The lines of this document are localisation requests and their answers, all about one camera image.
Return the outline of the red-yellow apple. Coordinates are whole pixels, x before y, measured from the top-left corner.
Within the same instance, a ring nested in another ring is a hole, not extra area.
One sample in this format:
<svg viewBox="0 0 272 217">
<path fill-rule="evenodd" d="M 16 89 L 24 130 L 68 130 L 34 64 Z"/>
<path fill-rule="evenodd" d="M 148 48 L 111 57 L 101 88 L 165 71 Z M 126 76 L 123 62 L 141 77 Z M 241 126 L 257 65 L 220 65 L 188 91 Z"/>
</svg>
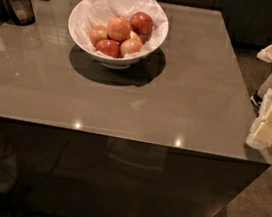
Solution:
<svg viewBox="0 0 272 217">
<path fill-rule="evenodd" d="M 107 24 L 107 33 L 114 41 L 121 43 L 129 39 L 131 33 L 131 24 L 128 19 L 121 15 L 110 17 Z"/>
</svg>

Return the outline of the dark red right apple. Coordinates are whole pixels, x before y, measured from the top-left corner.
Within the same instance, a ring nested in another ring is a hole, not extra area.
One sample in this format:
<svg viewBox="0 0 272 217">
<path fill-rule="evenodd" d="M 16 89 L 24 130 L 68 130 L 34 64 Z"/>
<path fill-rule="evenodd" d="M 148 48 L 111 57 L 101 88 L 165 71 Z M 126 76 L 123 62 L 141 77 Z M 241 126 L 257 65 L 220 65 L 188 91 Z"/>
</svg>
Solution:
<svg viewBox="0 0 272 217">
<path fill-rule="evenodd" d="M 132 15 L 130 18 L 130 24 L 134 31 L 139 32 L 142 35 L 147 35 L 152 32 L 152 20 L 153 19 L 150 17 L 150 15 L 140 11 Z"/>
</svg>

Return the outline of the small hidden yellow apple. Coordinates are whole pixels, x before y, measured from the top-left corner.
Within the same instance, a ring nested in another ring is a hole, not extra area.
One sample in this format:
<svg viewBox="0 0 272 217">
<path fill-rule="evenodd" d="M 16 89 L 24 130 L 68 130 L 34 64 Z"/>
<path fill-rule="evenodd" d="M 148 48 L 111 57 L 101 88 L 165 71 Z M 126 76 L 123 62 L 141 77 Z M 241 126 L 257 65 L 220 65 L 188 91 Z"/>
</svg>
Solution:
<svg viewBox="0 0 272 217">
<path fill-rule="evenodd" d="M 134 30 L 131 30 L 130 38 L 141 42 L 143 41 L 141 36 L 134 32 Z"/>
</svg>

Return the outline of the front right yellow apple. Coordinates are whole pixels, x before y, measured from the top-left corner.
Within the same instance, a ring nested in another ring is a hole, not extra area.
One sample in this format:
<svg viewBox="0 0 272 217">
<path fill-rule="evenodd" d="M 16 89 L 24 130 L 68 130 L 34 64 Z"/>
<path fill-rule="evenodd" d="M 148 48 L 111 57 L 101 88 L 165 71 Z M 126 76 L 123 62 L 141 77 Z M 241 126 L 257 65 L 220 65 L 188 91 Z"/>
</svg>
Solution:
<svg viewBox="0 0 272 217">
<path fill-rule="evenodd" d="M 124 57 L 126 54 L 136 53 L 143 47 L 143 44 L 139 40 L 128 39 L 123 41 L 120 46 L 120 55 Z"/>
</svg>

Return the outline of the front red apple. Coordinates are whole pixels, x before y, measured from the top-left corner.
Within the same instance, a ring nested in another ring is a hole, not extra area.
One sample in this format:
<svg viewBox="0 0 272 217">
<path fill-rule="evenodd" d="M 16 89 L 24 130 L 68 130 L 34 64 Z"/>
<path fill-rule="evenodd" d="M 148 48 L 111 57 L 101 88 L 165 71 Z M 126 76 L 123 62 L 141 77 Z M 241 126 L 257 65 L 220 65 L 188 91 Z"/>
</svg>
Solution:
<svg viewBox="0 0 272 217">
<path fill-rule="evenodd" d="M 101 39 L 95 46 L 97 51 L 101 51 L 105 55 L 111 56 L 112 58 L 119 58 L 120 45 L 116 41 L 111 39 Z"/>
</svg>

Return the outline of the left yellow-red apple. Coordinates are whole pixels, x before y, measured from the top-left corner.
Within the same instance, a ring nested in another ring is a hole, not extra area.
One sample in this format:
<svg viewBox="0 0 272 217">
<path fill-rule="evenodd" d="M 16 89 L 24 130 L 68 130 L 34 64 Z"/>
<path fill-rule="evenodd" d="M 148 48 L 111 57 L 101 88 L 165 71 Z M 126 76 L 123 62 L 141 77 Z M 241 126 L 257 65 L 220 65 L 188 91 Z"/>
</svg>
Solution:
<svg viewBox="0 0 272 217">
<path fill-rule="evenodd" d="M 89 39 L 91 40 L 91 43 L 93 46 L 97 45 L 97 42 L 99 42 L 102 39 L 107 39 L 108 34 L 107 34 L 107 28 L 106 26 L 103 25 L 96 25 L 94 28 L 90 30 L 90 37 Z"/>
</svg>

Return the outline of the black white sneaker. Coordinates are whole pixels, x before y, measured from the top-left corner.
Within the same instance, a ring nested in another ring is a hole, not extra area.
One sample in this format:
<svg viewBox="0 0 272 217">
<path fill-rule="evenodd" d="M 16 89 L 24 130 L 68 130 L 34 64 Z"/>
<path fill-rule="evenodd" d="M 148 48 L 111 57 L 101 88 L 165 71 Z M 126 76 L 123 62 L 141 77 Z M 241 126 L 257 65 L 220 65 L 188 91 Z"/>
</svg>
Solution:
<svg viewBox="0 0 272 217">
<path fill-rule="evenodd" d="M 250 101 L 253 105 L 259 108 L 262 103 L 262 98 L 260 98 L 257 93 L 254 93 L 253 95 L 251 95 Z"/>
</svg>

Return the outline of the dark container with scoop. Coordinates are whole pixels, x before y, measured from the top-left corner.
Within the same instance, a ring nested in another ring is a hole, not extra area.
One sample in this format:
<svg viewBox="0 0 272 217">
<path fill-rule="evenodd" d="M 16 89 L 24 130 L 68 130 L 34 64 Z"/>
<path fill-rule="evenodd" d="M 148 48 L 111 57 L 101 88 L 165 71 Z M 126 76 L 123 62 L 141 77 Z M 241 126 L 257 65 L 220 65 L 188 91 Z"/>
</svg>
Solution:
<svg viewBox="0 0 272 217">
<path fill-rule="evenodd" d="M 6 0 L 10 19 L 20 26 L 35 23 L 35 14 L 31 0 Z"/>
</svg>

